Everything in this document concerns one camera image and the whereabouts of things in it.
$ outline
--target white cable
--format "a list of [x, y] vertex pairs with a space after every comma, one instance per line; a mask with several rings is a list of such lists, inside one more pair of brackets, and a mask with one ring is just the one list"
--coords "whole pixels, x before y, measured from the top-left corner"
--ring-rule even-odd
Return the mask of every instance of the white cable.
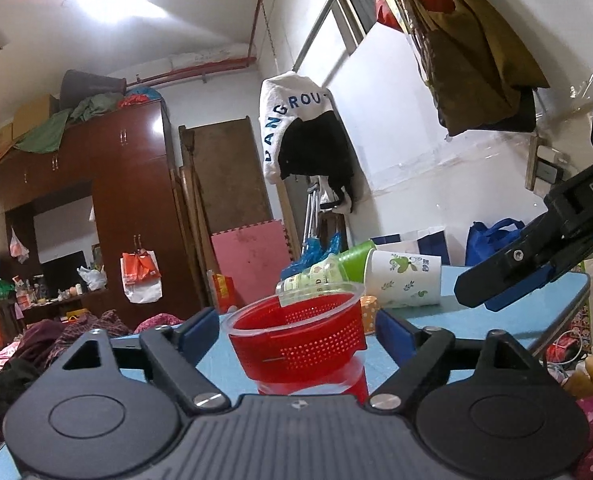
[[567, 331], [563, 332], [560, 336], [558, 336], [556, 338], [556, 341], [554, 343], [552, 343], [552, 344], [554, 346], [559, 346], [559, 341], [566, 334], [574, 334], [576, 337], [579, 338], [579, 351], [577, 352], [577, 354], [572, 359], [570, 359], [568, 361], [565, 361], [565, 362], [562, 362], [562, 363], [551, 362], [549, 364], [558, 365], [558, 366], [569, 365], [569, 364], [572, 364], [574, 361], [576, 361], [576, 359], [578, 359], [580, 357], [580, 355], [583, 353], [583, 337], [580, 335], [580, 333], [574, 332], [573, 330], [567, 330]]

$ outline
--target green cup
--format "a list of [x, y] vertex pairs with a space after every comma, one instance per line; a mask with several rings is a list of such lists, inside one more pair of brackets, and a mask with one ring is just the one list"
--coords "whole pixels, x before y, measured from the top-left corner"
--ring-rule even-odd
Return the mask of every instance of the green cup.
[[339, 263], [345, 269], [350, 282], [363, 283], [367, 256], [375, 248], [376, 244], [372, 240], [368, 240], [339, 254]]

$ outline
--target red pipe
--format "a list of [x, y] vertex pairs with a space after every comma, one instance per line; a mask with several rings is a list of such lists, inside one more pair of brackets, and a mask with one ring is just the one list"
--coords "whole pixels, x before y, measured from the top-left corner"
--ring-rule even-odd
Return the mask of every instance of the red pipe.
[[214, 61], [210, 63], [203, 63], [201, 65], [178, 68], [176, 70], [170, 70], [164, 74], [146, 77], [145, 79], [137, 77], [136, 81], [128, 84], [128, 88], [147, 83], [149, 83], [149, 86], [156, 86], [200, 75], [214, 74], [217, 72], [228, 72], [230, 70], [240, 70], [242, 68], [249, 67], [250, 64], [254, 63], [255, 61], [255, 57], [238, 57], [235, 59], [224, 59], [222, 61]]
[[252, 43], [254, 42], [254, 34], [256, 34], [256, 25], [259, 21], [260, 4], [263, 0], [257, 0], [257, 8], [254, 11], [254, 21], [252, 22], [252, 33], [250, 34], [250, 46], [248, 47], [248, 59], [252, 56]]

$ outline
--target white wall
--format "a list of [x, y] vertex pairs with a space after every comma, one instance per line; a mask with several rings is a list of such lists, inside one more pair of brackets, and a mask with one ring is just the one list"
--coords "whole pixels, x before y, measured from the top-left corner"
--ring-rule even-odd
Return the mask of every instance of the white wall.
[[[155, 75], [171, 70], [166, 59], [152, 61], [127, 68], [111, 74], [115, 77], [127, 77], [132, 81], [139, 73], [141, 77]], [[180, 151], [179, 126], [184, 124], [188, 128], [205, 126], [206, 124], [223, 123], [249, 116], [252, 120], [254, 139], [257, 143], [259, 158], [263, 154], [259, 125], [259, 97], [261, 78], [256, 67], [230, 73], [213, 74], [207, 76], [207, 82], [200, 78], [157, 86], [167, 103], [172, 123], [174, 139], [174, 155], [178, 166], [183, 161]], [[281, 206], [278, 201], [276, 186], [266, 185], [272, 215], [275, 219], [282, 219]]]
[[[264, 27], [256, 37], [268, 77], [291, 69], [325, 0], [266, 0], [278, 60]], [[542, 92], [548, 117], [579, 105], [570, 87], [593, 74], [593, 0], [490, 0], [530, 48], [552, 89]], [[299, 74], [328, 86], [365, 172], [368, 189], [349, 216], [356, 241], [445, 225], [455, 264], [463, 261], [475, 220], [529, 221], [545, 210], [524, 189], [528, 137], [467, 132], [445, 139], [429, 91], [405, 37], [374, 27], [350, 57], [330, 15]], [[591, 93], [582, 99], [591, 98]], [[573, 156], [593, 162], [587, 118], [548, 125], [547, 134]]]
[[96, 224], [90, 222], [92, 197], [87, 196], [34, 217], [34, 230], [41, 263], [83, 251], [85, 261], [94, 260], [92, 246], [99, 243]]

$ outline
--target ceiling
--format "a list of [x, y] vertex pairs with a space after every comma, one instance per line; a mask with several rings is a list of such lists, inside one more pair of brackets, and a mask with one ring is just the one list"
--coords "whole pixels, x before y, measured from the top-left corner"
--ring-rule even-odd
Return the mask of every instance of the ceiling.
[[36, 96], [58, 94], [69, 68], [109, 74], [153, 59], [247, 42], [256, 0], [149, 0], [159, 20], [95, 22], [74, 0], [0, 0], [0, 124]]

